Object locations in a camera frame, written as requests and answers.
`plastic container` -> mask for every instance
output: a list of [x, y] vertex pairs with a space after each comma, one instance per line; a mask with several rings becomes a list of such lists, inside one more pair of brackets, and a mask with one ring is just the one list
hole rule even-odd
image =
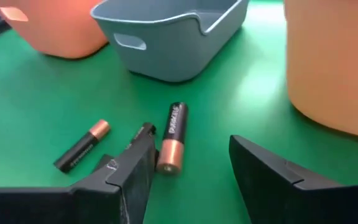
[[195, 77], [244, 22], [248, 0], [111, 0], [94, 7], [125, 66], [167, 82]]
[[89, 15], [100, 0], [0, 0], [1, 17], [35, 50], [80, 58], [100, 49], [107, 38]]
[[285, 0], [287, 83], [309, 118], [358, 135], [358, 0]]

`copper battery tip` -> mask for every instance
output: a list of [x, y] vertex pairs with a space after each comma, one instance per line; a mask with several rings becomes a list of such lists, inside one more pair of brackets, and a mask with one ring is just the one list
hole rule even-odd
[[98, 140], [102, 139], [110, 131], [110, 125], [107, 121], [101, 119], [98, 121], [89, 132]]
[[181, 172], [183, 151], [183, 143], [174, 139], [165, 139], [162, 142], [157, 171], [162, 174], [179, 174]]

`gray plastic bin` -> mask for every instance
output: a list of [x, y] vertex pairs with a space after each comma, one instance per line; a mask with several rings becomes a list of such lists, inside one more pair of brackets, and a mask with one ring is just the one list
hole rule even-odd
[[167, 82], [195, 77], [230, 39], [249, 0], [108, 0], [91, 10], [125, 66]]

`green table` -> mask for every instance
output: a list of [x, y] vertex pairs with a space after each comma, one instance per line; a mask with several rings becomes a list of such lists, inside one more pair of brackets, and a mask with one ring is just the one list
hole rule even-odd
[[[174, 101], [190, 108], [184, 170], [156, 175], [144, 223], [250, 223], [228, 154], [229, 136], [257, 144], [343, 184], [358, 184], [358, 138], [297, 112], [285, 86], [281, 3], [253, 2], [243, 28], [194, 80], [167, 85], [129, 73], [111, 46], [83, 60], [34, 51], [0, 35], [0, 187], [64, 186], [101, 155], [118, 155], [144, 121], [158, 131]], [[53, 162], [98, 119], [112, 131], [70, 174]]]

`duracell battery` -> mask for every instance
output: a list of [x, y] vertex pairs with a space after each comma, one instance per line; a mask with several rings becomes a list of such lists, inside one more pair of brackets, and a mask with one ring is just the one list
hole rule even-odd
[[157, 170], [160, 173], [175, 175], [181, 172], [187, 114], [188, 107], [185, 103], [173, 103], [170, 106], [160, 157], [157, 162]]
[[155, 128], [155, 126], [152, 123], [149, 123], [149, 122], [143, 123], [142, 127], [140, 127], [140, 129], [136, 132], [135, 136], [132, 138], [132, 140], [127, 145], [125, 150], [129, 149], [136, 142], [137, 139], [140, 139], [141, 137], [143, 137], [145, 135], [153, 136], [155, 134], [156, 130], [157, 129]]
[[97, 122], [73, 147], [53, 164], [64, 173], [68, 173], [77, 163], [97, 145], [109, 132], [110, 125], [105, 120]]

